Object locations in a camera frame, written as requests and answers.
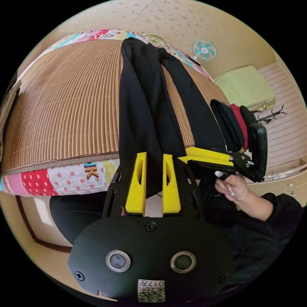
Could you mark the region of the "person's right hand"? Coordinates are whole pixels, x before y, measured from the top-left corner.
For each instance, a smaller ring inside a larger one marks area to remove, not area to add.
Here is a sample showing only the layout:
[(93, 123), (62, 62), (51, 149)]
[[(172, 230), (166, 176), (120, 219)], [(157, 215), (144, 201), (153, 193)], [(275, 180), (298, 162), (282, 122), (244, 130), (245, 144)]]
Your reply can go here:
[(221, 171), (215, 171), (215, 176), (215, 189), (218, 193), (224, 194), (228, 200), (234, 202), (238, 207), (247, 204), (251, 192), (243, 176), (235, 174), (225, 177), (226, 173)]

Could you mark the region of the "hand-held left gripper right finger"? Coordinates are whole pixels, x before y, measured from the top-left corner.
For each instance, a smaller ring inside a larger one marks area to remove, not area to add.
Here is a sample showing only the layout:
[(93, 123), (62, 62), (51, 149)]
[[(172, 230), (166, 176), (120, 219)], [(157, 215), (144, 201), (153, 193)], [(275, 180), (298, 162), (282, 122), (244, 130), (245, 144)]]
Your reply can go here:
[(163, 155), (162, 213), (178, 214), (181, 210), (173, 156)]

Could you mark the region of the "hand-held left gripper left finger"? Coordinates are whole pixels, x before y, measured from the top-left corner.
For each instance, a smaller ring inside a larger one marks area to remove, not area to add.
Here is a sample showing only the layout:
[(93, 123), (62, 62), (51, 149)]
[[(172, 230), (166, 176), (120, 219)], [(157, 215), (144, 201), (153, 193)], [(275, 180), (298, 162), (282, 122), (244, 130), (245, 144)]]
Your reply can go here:
[(125, 209), (128, 214), (145, 214), (147, 153), (138, 153), (135, 159)]

